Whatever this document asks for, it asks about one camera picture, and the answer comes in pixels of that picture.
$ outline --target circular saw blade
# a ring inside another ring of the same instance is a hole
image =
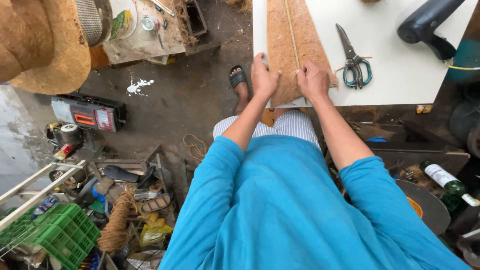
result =
[[[412,182],[395,179],[410,204],[435,234],[443,233],[450,224],[450,214],[442,201],[425,188]]]

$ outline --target white paint splatter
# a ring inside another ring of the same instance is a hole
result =
[[[145,96],[144,94],[140,93],[142,91],[142,87],[143,86],[149,86],[153,82],[154,82],[154,80],[146,81],[144,79],[140,79],[136,84],[134,84],[133,83],[133,75],[132,75],[132,79],[130,80],[130,86],[127,87],[127,92],[129,92],[128,96],[131,97],[132,94]]]

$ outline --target green plastic crate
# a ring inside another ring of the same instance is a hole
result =
[[[76,204],[56,204],[31,221],[35,208],[0,232],[0,244],[40,245],[62,264],[62,269],[77,270],[100,230]]]

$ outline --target black slide sandal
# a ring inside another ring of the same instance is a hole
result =
[[[232,72],[238,68],[240,68],[241,71],[232,75]],[[229,76],[230,84],[232,85],[233,88],[237,87],[239,83],[247,83],[247,75],[245,74],[242,66],[240,65],[236,65],[232,67],[232,69],[230,69],[230,73],[228,74],[228,76]]]

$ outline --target hand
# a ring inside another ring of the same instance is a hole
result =
[[[297,79],[302,94],[310,102],[318,99],[329,99],[328,88],[330,77],[325,69],[308,60],[300,70],[297,70]]]
[[[255,56],[252,65],[253,97],[257,96],[269,100],[275,93],[280,78],[280,71],[270,73],[268,65],[262,62],[264,53]]]

